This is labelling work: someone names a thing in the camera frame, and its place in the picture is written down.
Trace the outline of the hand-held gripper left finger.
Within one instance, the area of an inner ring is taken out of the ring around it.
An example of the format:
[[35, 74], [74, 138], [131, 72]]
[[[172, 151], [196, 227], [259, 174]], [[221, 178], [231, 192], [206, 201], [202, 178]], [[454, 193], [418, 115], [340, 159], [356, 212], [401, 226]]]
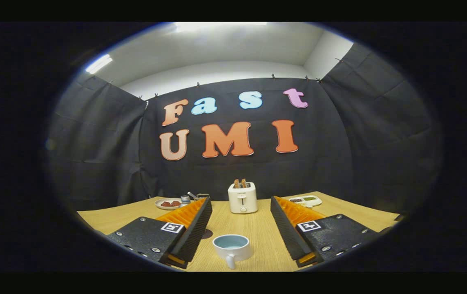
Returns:
[[204, 197], [156, 219], [140, 216], [107, 236], [152, 262], [185, 269], [194, 258], [211, 214], [211, 200]]

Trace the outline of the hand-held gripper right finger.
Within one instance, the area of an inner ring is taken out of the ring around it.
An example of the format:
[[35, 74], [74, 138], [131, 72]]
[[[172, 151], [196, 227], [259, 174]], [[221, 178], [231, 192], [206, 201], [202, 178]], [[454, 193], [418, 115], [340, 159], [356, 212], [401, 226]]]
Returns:
[[298, 267], [336, 259], [381, 235], [346, 215], [325, 216], [277, 196], [270, 211]]

